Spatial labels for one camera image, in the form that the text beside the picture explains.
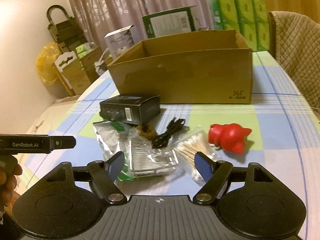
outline red cat-shaped object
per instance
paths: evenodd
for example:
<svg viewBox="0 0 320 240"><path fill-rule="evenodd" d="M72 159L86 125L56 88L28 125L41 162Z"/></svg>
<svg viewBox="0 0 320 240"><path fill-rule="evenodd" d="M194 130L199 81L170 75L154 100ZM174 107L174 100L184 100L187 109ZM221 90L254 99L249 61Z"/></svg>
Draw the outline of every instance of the red cat-shaped object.
<svg viewBox="0 0 320 240"><path fill-rule="evenodd" d="M231 124L212 124L210 126L208 141L215 147L242 154L245 146L246 137L252 132L249 128L243 128L237 123Z"/></svg>

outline silver bolt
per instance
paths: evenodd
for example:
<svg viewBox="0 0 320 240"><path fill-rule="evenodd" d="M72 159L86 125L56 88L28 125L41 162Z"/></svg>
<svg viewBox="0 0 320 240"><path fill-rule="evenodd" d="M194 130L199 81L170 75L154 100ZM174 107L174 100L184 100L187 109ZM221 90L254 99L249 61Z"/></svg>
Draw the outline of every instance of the silver bolt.
<svg viewBox="0 0 320 240"><path fill-rule="evenodd" d="M209 194L201 193L196 196L196 199L202 202L209 201L212 197Z"/></svg>
<svg viewBox="0 0 320 240"><path fill-rule="evenodd" d="M123 200L124 196L119 194L119 193L114 193L114 194L109 195L108 199L111 200L111 201L118 202L118 201Z"/></svg>

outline beige quilted fabric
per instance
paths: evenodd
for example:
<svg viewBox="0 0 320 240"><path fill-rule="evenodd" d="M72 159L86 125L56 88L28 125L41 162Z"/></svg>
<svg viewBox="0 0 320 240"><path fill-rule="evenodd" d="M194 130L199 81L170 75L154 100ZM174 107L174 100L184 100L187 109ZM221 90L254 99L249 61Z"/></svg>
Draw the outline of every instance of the beige quilted fabric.
<svg viewBox="0 0 320 240"><path fill-rule="evenodd" d="M276 22L276 60L311 107L320 108L320 24L293 12L271 12Z"/></svg>

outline checkered tablecloth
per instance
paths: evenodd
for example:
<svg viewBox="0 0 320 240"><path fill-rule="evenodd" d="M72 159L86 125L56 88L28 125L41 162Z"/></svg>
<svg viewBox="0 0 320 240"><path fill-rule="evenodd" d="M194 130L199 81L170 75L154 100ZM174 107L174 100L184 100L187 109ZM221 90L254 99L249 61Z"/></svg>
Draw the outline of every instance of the checkered tablecloth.
<svg viewBox="0 0 320 240"><path fill-rule="evenodd" d="M173 117L185 118L187 125L239 123L252 129L243 155L218 151L220 159L234 166L258 162L278 177L307 207L307 218L300 231L302 239L319 239L320 230L320 125L305 98L268 52L253 54L253 90L251 105L162 105L161 114L152 121L159 133ZM73 135L74 149L56 150L50 155L29 155L22 161L21 182L30 188L39 178L62 161L84 166L102 159L93 122L101 121L99 102L117 95L116 86L106 72L66 113L50 135ZM88 188L86 183L78 183ZM154 178L124 182L121 190L129 194L193 196L199 186L188 176Z"/></svg>

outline curtain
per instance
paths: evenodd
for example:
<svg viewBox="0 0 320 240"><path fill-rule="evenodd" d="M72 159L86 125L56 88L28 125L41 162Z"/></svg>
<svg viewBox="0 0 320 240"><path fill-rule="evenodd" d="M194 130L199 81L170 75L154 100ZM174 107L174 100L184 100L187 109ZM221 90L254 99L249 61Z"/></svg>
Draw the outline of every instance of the curtain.
<svg viewBox="0 0 320 240"><path fill-rule="evenodd" d="M197 5L202 27L211 26L206 0L70 0L71 7L89 41L106 48L104 36L135 25L140 38L146 33L142 16L184 6Z"/></svg>

